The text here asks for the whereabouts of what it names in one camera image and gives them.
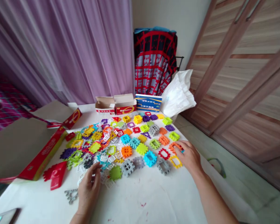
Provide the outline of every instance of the open cardboard box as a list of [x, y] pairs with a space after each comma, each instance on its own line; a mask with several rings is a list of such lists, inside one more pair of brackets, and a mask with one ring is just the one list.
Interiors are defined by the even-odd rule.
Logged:
[[66, 106], [57, 100], [31, 113], [51, 122], [52, 124], [48, 125], [48, 128], [58, 128], [63, 125], [66, 129], [71, 129], [82, 116], [77, 103], [68, 103], [68, 106]]
[[38, 180], [67, 135], [36, 118], [20, 118], [0, 131], [0, 183]]

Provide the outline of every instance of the wall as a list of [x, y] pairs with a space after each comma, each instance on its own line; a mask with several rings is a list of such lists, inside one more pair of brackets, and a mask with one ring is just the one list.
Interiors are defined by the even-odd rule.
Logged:
[[184, 56], [184, 70], [211, 0], [132, 0], [133, 26], [162, 26], [177, 33], [176, 56]]

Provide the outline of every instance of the plastic bag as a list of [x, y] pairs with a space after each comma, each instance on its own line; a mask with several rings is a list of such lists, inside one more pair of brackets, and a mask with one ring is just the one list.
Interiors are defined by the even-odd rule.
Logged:
[[177, 72], [174, 79], [164, 90], [161, 111], [167, 117], [173, 117], [196, 105], [194, 96], [189, 91], [192, 71], [193, 69]]

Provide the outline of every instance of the right hand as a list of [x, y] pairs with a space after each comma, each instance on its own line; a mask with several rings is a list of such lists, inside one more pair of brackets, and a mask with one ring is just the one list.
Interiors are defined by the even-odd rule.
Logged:
[[200, 162], [200, 154], [197, 149], [189, 141], [177, 141], [178, 145], [182, 146], [184, 152], [181, 153], [180, 149], [174, 146], [176, 155], [181, 163], [187, 168], [191, 175], [203, 174], [204, 171]]

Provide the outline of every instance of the table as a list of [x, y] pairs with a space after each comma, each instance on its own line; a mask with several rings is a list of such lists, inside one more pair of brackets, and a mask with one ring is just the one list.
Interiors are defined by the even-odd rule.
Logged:
[[[69, 132], [111, 117], [97, 114], [94, 104], [81, 105], [79, 108], [83, 115]], [[164, 127], [161, 120], [154, 123]], [[175, 132], [180, 135], [181, 140], [186, 140], [178, 129]], [[66, 141], [62, 143], [47, 168], [61, 162], [59, 156], [65, 145]], [[139, 154], [133, 151], [132, 158], [135, 156]], [[201, 157], [201, 163], [235, 216], [240, 221], [256, 223], [257, 217], [253, 210], [205, 158]], [[77, 188], [80, 175], [77, 167], [72, 168], [67, 172], [62, 186], [53, 191], [50, 191], [50, 181], [44, 182], [42, 178], [38, 181], [15, 179], [0, 197], [0, 213], [21, 208], [16, 223], [69, 223], [77, 210], [78, 200], [69, 205], [64, 191]], [[145, 166], [135, 170], [128, 178], [123, 176], [111, 189], [102, 185], [92, 223], [207, 224], [207, 221], [198, 190], [186, 168], [172, 167], [171, 172], [164, 176], [154, 165], [152, 168]]]

